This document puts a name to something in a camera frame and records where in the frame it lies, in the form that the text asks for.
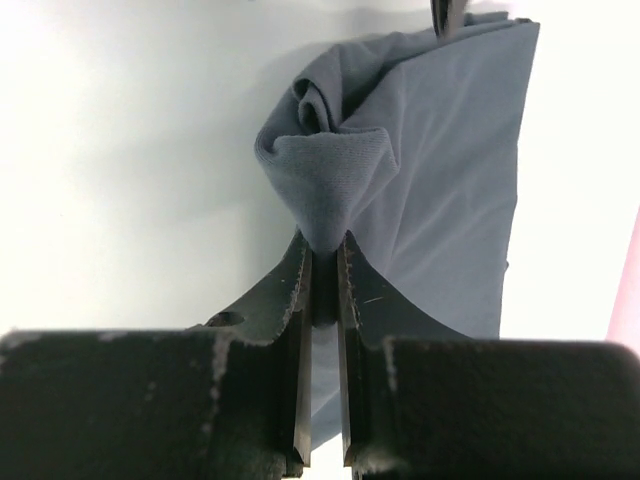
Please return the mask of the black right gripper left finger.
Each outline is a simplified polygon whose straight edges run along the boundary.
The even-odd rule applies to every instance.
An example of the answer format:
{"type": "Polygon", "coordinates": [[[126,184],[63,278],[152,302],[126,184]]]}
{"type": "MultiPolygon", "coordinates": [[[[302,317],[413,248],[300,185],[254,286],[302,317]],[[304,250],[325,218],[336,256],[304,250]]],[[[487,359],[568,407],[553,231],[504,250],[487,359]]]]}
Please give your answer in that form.
{"type": "Polygon", "coordinates": [[[185,330],[17,331],[1,341],[5,479],[282,479],[309,464],[312,255],[295,236],[185,330]]]}

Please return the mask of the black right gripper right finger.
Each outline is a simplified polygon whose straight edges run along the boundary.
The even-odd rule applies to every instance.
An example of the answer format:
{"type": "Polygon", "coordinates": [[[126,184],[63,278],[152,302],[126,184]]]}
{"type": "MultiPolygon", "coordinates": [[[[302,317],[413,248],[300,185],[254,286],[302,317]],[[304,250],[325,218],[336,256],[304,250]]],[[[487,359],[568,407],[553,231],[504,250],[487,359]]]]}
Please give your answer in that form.
{"type": "Polygon", "coordinates": [[[344,462],[357,479],[635,479],[639,360],[602,342],[480,340],[337,252],[344,462]]]}

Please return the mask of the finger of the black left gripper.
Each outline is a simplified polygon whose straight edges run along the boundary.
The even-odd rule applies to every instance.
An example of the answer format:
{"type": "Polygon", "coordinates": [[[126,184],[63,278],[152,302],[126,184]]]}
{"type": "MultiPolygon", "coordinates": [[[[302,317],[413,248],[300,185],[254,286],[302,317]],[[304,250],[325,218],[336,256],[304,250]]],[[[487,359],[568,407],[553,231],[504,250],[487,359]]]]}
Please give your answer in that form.
{"type": "Polygon", "coordinates": [[[463,23],[469,0],[431,0],[430,4],[434,32],[445,39],[463,23]]]}

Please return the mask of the grey t-shirt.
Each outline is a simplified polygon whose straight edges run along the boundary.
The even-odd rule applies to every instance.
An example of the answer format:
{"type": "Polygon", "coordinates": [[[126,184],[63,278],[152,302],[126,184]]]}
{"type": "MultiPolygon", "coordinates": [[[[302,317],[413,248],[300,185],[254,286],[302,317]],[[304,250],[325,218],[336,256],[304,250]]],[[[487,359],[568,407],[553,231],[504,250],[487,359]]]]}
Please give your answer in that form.
{"type": "Polygon", "coordinates": [[[422,311],[500,332],[518,140],[540,26],[469,14],[455,36],[332,46],[293,81],[256,158],[320,255],[351,233],[422,311]]]}

